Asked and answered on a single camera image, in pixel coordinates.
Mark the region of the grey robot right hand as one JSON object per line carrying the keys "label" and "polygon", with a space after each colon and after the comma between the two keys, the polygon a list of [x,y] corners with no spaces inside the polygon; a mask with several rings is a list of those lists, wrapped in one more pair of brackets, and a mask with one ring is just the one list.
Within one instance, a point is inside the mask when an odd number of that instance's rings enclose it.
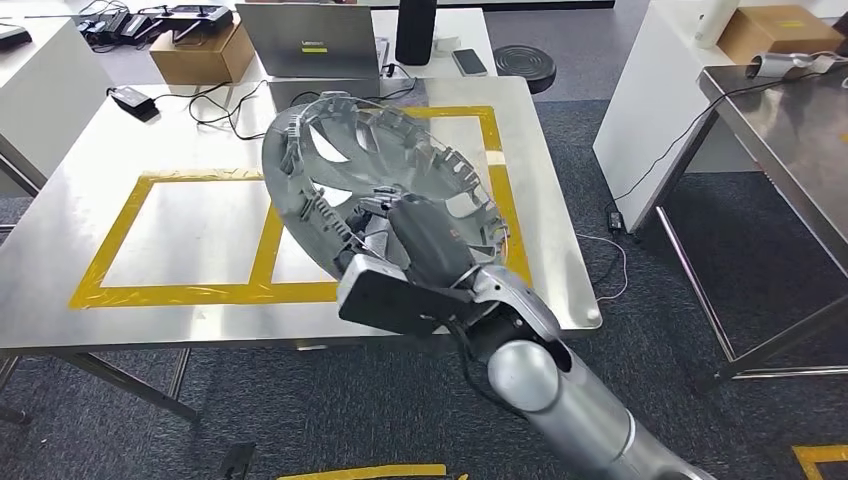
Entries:
{"label": "grey robot right hand", "polygon": [[409,264],[407,276],[415,283],[451,288],[476,266],[467,242],[435,203],[414,193],[388,188],[357,201],[346,217],[348,227],[361,238],[367,225],[379,217],[388,221]]}

